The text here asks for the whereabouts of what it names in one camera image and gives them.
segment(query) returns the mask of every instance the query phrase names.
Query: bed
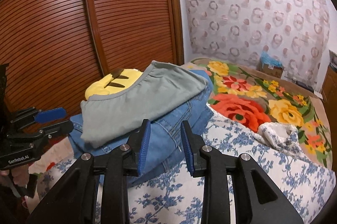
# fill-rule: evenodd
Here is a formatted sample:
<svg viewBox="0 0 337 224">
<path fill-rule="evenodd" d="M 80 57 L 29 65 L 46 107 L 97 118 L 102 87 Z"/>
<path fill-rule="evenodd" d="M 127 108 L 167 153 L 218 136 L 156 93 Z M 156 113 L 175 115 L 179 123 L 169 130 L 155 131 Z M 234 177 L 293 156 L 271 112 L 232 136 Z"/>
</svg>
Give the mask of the bed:
<svg viewBox="0 0 337 224">
<path fill-rule="evenodd" d="M 293 83 L 222 61 L 196 59 L 183 67 L 206 70 L 214 84 L 208 103 L 215 114 L 203 134 L 205 143 L 233 156 L 250 153 L 291 201 L 304 222 L 310 223 L 336 184 L 335 174 L 330 170 L 329 125 L 319 98 Z M 296 126 L 298 134 L 293 137 L 307 160 L 286 156 L 256 140 L 254 134 L 258 126 L 269 121 Z M 33 200 L 27 200 L 30 210 L 74 161 L 69 141 L 64 139 L 30 167 L 30 172 L 40 174 L 37 195 Z M 100 186 L 96 223 L 100 223 L 101 194 Z M 200 222 L 203 179 L 191 178 L 184 161 L 170 172 L 130 188 L 128 194 L 132 223 Z M 232 194 L 230 192 L 233 216 Z"/>
</svg>

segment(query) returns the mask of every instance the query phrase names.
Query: blue jeans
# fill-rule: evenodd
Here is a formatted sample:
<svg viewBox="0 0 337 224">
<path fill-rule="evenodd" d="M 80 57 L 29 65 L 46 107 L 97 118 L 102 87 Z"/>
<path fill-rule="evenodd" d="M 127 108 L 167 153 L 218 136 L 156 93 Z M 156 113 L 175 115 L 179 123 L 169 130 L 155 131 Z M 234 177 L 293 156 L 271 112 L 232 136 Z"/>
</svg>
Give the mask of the blue jeans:
<svg viewBox="0 0 337 224">
<path fill-rule="evenodd" d="M 205 71 L 193 70 L 193 72 L 205 77 L 208 80 L 207 86 L 198 95 L 151 122 L 151 136 L 143 174 L 140 177 L 129 177 L 129 186 L 152 179 L 184 159 L 180 137 L 180 124 L 183 120 L 189 122 L 194 134 L 201 135 L 204 132 L 213 115 L 213 112 L 206 106 L 213 90 L 213 84 Z M 74 130 L 70 133 L 69 140 L 75 158 L 79 158 L 83 153 L 91 153 L 94 156 L 109 153 L 112 149 L 126 143 L 131 134 L 115 138 L 112 142 L 95 149 L 80 138 L 83 124 L 82 115 L 72 116 L 70 120 L 74 123 Z"/>
</svg>

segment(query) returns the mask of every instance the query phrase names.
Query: folded gray shirt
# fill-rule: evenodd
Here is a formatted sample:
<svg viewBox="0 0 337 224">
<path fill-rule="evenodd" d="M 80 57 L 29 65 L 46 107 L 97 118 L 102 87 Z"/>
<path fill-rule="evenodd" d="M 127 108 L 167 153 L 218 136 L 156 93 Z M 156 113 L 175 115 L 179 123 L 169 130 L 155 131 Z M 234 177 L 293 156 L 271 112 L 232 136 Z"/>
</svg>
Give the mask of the folded gray shirt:
<svg viewBox="0 0 337 224">
<path fill-rule="evenodd" d="M 179 66 L 152 61 L 129 88 L 111 95 L 92 95 L 81 102 L 81 138 L 94 148 L 155 120 L 199 94 L 207 80 Z"/>
</svg>

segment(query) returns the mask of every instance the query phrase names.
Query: wooden furniture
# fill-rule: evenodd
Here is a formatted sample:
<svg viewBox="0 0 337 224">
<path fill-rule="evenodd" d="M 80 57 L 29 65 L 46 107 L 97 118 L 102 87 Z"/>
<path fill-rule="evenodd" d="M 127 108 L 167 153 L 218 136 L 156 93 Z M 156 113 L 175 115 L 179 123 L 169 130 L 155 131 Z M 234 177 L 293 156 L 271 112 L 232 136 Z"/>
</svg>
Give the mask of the wooden furniture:
<svg viewBox="0 0 337 224">
<path fill-rule="evenodd" d="M 174 20 L 174 33 L 176 39 L 177 63 L 183 65 L 184 61 L 184 44 L 183 44 L 183 26 L 181 21 L 180 0 L 171 0 Z"/>
<path fill-rule="evenodd" d="M 117 67 L 180 64 L 176 16 L 171 0 L 0 0 L 6 104 L 75 115 L 86 88 Z"/>
<path fill-rule="evenodd" d="M 323 96 L 323 105 L 330 125 L 331 145 L 334 151 L 334 148 L 337 147 L 337 72 L 334 72 L 330 66 L 328 67 L 325 76 L 321 94 Z M 332 153 L 332 155 L 332 169 L 337 171 L 337 152 Z"/>
</svg>

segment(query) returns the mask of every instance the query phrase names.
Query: clothing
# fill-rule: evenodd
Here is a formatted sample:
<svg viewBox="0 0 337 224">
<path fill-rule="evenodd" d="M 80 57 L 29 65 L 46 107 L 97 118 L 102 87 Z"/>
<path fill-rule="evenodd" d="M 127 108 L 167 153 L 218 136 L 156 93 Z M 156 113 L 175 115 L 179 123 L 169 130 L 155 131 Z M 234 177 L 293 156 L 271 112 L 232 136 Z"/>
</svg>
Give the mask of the clothing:
<svg viewBox="0 0 337 224">
<path fill-rule="evenodd" d="M 133 85 L 141 75 L 142 72 L 137 69 L 124 69 L 120 76 L 126 78 L 113 78 L 112 74 L 108 74 L 87 88 L 85 91 L 85 99 L 88 100 L 92 95 L 110 95 L 123 91 Z M 124 87 L 109 86 L 108 84 L 112 81 Z"/>
<path fill-rule="evenodd" d="M 205 130 L 213 115 L 213 112 L 206 106 L 213 85 L 205 71 L 196 70 L 193 72 L 204 77 L 207 85 L 190 100 L 151 122 L 151 137 L 143 174 L 141 177 L 129 178 L 129 185 L 142 183 L 156 177 L 183 160 L 184 153 L 180 137 L 180 124 L 183 120 L 188 120 L 194 134 L 201 135 Z M 115 147 L 126 143 L 130 135 L 129 132 L 100 148 L 94 148 L 90 143 L 85 143 L 81 137 L 82 115 L 72 116 L 70 120 L 74 123 L 74 130 L 70 133 L 69 140 L 75 158 L 79 158 L 83 153 L 91 153 L 94 156 L 109 153 Z"/>
<path fill-rule="evenodd" d="M 258 127 L 257 134 L 253 136 L 264 145 L 287 156 L 311 162 L 300 147 L 297 128 L 292 124 L 265 122 Z"/>
<path fill-rule="evenodd" d="M 152 61 L 130 87 L 81 102 L 81 138 L 94 148 L 155 120 L 200 94 L 207 80 L 179 66 Z"/>
</svg>

